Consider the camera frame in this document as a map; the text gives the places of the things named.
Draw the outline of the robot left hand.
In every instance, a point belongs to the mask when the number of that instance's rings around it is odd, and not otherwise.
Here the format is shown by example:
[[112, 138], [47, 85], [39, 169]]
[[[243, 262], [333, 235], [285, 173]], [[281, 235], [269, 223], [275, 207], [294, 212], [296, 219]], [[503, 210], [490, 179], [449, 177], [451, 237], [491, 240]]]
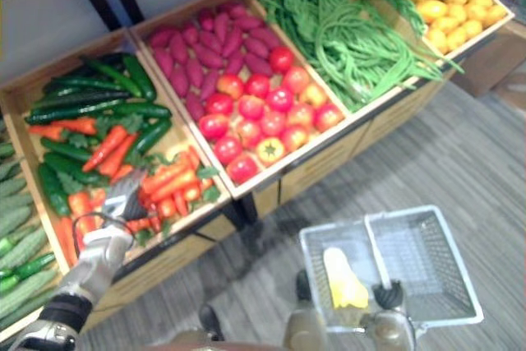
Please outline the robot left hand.
[[102, 205], [102, 214], [122, 222], [146, 217], [147, 209], [139, 198], [145, 176], [145, 169], [135, 169], [110, 186]]

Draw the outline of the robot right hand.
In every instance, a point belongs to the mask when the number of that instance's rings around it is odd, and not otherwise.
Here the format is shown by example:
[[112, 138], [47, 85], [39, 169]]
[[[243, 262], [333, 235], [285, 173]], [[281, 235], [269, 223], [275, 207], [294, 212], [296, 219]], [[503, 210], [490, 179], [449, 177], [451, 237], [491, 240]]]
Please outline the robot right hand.
[[394, 311], [407, 314], [406, 297], [404, 287], [400, 280], [394, 279], [390, 283], [390, 288], [377, 284], [372, 287], [376, 304], [382, 311]]

